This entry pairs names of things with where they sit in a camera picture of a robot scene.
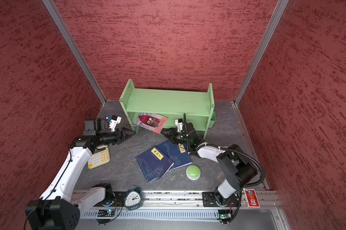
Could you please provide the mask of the pink illustrated book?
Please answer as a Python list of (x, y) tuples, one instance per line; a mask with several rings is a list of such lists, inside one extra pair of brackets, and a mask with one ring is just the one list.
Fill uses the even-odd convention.
[(167, 121), (167, 117), (159, 114), (139, 113), (133, 124), (156, 134), (160, 134)]

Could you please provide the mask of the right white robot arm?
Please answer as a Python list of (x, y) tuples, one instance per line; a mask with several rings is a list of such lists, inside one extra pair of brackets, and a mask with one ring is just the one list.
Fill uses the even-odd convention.
[(256, 186), (265, 178), (259, 162), (244, 153), (238, 145), (220, 147), (201, 138), (191, 123), (182, 128), (165, 128), (162, 134), (174, 144), (183, 144), (188, 153), (219, 164), (224, 181), (215, 189), (214, 198), (220, 206), (226, 206), (232, 195), (241, 194), (246, 187)]

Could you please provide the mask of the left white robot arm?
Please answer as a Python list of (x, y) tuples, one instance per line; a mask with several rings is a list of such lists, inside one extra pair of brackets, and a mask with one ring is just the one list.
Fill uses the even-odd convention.
[(110, 184), (98, 184), (72, 201), (72, 194), (84, 166), (101, 145), (118, 145), (136, 132), (116, 128), (112, 132), (86, 130), (68, 149), (68, 156), (49, 187), (26, 208), (25, 224), (33, 230), (74, 230), (80, 217), (100, 202), (114, 200)]

